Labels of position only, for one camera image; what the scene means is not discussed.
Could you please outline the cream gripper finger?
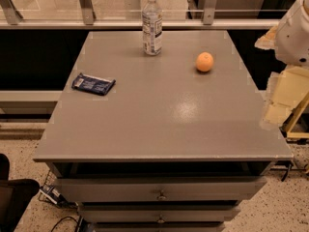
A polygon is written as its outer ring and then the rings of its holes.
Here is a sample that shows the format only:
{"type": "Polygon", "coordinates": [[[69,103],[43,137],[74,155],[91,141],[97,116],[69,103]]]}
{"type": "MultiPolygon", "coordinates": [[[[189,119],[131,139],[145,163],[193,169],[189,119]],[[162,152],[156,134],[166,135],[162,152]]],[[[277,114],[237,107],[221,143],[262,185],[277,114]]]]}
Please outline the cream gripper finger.
{"type": "Polygon", "coordinates": [[[262,37],[260,37],[254,43],[254,46],[262,50],[274,49],[277,28],[277,25],[271,27],[265,34],[262,35],[262,37]]]}
{"type": "Polygon", "coordinates": [[[263,122],[281,126],[309,93],[309,68],[288,65],[267,81],[263,122]]]}

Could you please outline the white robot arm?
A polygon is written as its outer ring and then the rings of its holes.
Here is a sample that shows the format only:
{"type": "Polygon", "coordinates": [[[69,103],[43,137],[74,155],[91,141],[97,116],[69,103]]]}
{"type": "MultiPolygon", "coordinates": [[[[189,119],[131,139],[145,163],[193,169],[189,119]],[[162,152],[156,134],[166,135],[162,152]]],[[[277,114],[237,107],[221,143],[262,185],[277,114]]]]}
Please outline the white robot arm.
{"type": "Polygon", "coordinates": [[[309,93],[309,0],[296,0],[254,46],[273,49],[275,58],[286,65],[268,79],[262,116],[263,126],[282,126],[309,93]]]}

